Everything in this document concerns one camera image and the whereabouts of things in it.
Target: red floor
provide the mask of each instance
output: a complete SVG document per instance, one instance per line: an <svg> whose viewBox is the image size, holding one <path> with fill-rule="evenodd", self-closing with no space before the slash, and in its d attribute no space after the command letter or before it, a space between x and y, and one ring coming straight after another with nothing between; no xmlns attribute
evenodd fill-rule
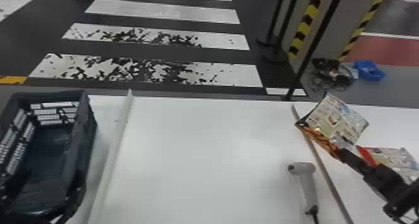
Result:
<svg viewBox="0 0 419 224"><path fill-rule="evenodd" d="M362 36L345 62L356 60L393 66L419 66L419 40Z"/></svg>

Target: barcode scanner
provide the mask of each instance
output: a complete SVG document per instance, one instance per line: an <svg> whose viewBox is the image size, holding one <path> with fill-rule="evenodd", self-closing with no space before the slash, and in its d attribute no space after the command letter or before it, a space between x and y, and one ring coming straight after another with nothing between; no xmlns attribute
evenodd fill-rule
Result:
<svg viewBox="0 0 419 224"><path fill-rule="evenodd" d="M319 204L313 178L315 166L312 163L297 162L290 164L288 166L288 171L300 178L304 197L306 198L305 213L308 215L316 215L319 211Z"/></svg>

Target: black metal pole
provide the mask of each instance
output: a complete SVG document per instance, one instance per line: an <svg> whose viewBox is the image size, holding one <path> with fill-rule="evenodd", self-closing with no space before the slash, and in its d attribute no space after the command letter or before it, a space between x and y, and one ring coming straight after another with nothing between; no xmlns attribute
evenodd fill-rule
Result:
<svg viewBox="0 0 419 224"><path fill-rule="evenodd" d="M297 0L291 0L287 14L285 15L284 22L282 23L281 30L279 31L278 38L275 44L274 48L274 54L278 55L279 50L282 47L282 41L284 40L285 32L287 31L289 20L291 19L292 13L294 12L294 9L296 8Z"/></svg>
<svg viewBox="0 0 419 224"><path fill-rule="evenodd" d="M306 71L307 66L310 63L311 57L313 56L313 53L317 46L319 45L320 41L322 40L323 34L327 29L327 26L329 25L330 21L332 20L333 14L335 13L337 6L339 5L340 0L332 0L329 9L326 12L326 15L324 16L324 19L322 21L322 24L320 25L319 30L317 31L317 34L314 37L313 42L310 45L309 50L307 51L307 55L305 56L304 60L301 63L301 66L298 70L297 77L294 79L294 82L292 83L291 87L288 90L287 95L285 95L284 100L289 101L291 100L292 94L294 93L297 85L300 83L300 79L303 75L303 73Z"/></svg>
<svg viewBox="0 0 419 224"><path fill-rule="evenodd" d="M272 39L272 35L274 34L275 25L277 23L279 11L281 10L281 6L283 2L284 0L278 0L278 2L276 3L276 8L274 11L274 15L272 16L271 25L269 26L269 30L267 31L267 34L266 34L267 43L269 43L269 41Z"/></svg>

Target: hazard stripe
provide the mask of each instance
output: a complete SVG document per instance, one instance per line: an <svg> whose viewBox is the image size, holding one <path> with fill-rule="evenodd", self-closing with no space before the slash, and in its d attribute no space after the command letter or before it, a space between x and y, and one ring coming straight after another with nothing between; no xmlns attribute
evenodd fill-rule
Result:
<svg viewBox="0 0 419 224"><path fill-rule="evenodd" d="M301 23L298 27L296 35L294 36L291 46L288 50L288 57L290 59L297 59L298 52L304 45L304 39L310 33L311 24L319 13L319 8L323 0L310 0L310 3L302 17Z"/></svg>
<svg viewBox="0 0 419 224"><path fill-rule="evenodd" d="M27 77L0 75L0 84L23 84Z"/></svg>
<svg viewBox="0 0 419 224"><path fill-rule="evenodd" d="M354 31L352 36L350 37L349 43L345 46L344 51L339 56L339 61L343 62L352 48L354 47L355 43L357 42L361 33L365 30L368 22L374 17L374 14L377 12L377 9L380 7L380 4L383 3L384 0L374 0L372 1L371 9L363 16L361 19L360 25L357 30Z"/></svg>

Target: yellow and black striped pole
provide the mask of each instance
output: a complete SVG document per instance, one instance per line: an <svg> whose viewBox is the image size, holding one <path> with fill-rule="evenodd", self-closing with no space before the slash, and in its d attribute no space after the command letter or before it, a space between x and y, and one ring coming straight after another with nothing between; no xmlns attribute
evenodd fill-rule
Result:
<svg viewBox="0 0 419 224"><path fill-rule="evenodd" d="M361 33L365 30L365 27L367 26L368 22L372 19L374 14L377 12L378 7L384 0L374 0L372 1L371 9L364 15L364 17L361 19L361 23L357 30L352 34L352 37L350 38L349 43L346 45L344 51L342 51L341 55L339 56L339 61L343 62L346 57L348 56L349 52L354 47L355 43L357 43L357 40Z"/></svg>
<svg viewBox="0 0 419 224"><path fill-rule="evenodd" d="M297 33L291 42L291 46L289 47L288 57L290 59L297 59L298 52L304 44L304 39L310 33L311 24L316 19L322 2L323 0L310 0L309 6L302 17L300 26L298 27Z"/></svg>

